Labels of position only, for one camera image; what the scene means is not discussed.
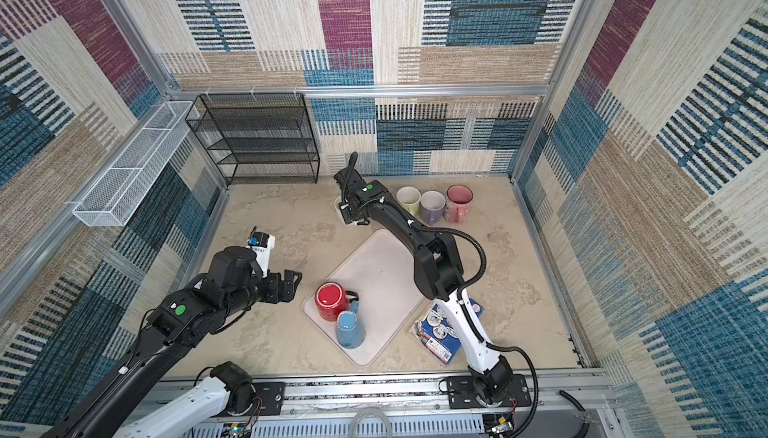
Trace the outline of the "red mug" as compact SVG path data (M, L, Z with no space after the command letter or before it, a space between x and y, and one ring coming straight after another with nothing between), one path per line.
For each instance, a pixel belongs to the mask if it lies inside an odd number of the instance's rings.
M359 294L345 289L340 283L327 281L315 292L315 306L320 317L335 322L340 313L349 311L353 302L359 300Z

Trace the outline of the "light green mug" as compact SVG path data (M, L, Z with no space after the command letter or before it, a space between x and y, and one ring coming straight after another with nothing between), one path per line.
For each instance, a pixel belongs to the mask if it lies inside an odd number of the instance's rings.
M398 203L412 216L418 217L421 202L421 192L413 186L403 186L395 194Z

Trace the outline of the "lavender purple mug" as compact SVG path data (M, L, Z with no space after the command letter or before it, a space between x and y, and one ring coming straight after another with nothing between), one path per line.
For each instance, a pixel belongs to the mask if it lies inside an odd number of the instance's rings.
M441 192L436 190L424 191L420 198L421 221L432 226L442 220L446 202L446 197Z

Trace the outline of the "light blue mug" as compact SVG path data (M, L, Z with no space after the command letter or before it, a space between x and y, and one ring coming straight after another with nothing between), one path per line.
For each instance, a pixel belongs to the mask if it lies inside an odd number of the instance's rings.
M365 340L365 326L359 316L359 301L350 303L349 308L339 313L335 329L338 344L345 349L355 349Z

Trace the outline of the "pink cartoon mug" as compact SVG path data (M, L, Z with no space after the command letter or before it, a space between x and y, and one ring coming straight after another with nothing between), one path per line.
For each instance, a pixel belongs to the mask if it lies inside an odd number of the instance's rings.
M462 223L467 219L474 198L473 191L466 185L454 184L446 192L444 219L450 223Z

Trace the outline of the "white mug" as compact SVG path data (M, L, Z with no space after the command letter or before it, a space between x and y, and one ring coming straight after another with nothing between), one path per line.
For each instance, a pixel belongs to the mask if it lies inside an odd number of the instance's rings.
M343 214L342 214L342 211L341 211L342 203L341 203L341 197L340 196L337 196L335 198L333 206L334 206L335 213L339 216L339 219L341 221L344 221Z

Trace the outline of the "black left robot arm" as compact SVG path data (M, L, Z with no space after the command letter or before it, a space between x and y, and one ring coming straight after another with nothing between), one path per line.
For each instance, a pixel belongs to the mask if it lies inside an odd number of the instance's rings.
M241 319L258 302L290 302L303 275L263 270L242 246L217 252L206 273L167 295L149 313L136 341L117 365L46 437L111 437L155 384L206 336Z

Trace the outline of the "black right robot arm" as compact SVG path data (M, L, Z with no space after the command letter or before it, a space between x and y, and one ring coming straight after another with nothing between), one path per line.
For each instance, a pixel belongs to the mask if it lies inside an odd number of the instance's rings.
M522 423L499 423L489 432L493 437L520 436L535 417L539 380L529 355L518 346L493 343L471 307L467 289L483 277L487 268L482 245L462 230L423 224L380 181L366 181L356 170L357 160L358 153L354 151L348 164L334 175L340 189L337 208L342 219L357 225L375 221L411 253L414 283L425 298L447 314L464 350L474 394L481 405L500 405L512 397L509 390L514 373L506 355L517 353L523 358L532 378L530 411Z

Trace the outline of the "white plastic tray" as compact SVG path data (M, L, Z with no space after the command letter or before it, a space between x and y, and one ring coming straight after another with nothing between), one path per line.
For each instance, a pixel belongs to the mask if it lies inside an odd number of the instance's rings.
M360 295L365 338L340 351L357 367L370 366L424 301L414 283L414 259L391 232L377 230L329 276Z

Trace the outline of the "blue snack package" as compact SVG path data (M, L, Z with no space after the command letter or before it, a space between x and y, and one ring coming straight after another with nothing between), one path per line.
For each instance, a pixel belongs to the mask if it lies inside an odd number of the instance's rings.
M442 364L449 365L460 352L470 367L478 369L484 357L484 347L473 332L469 309L457 300L434 300L414 333L422 346Z

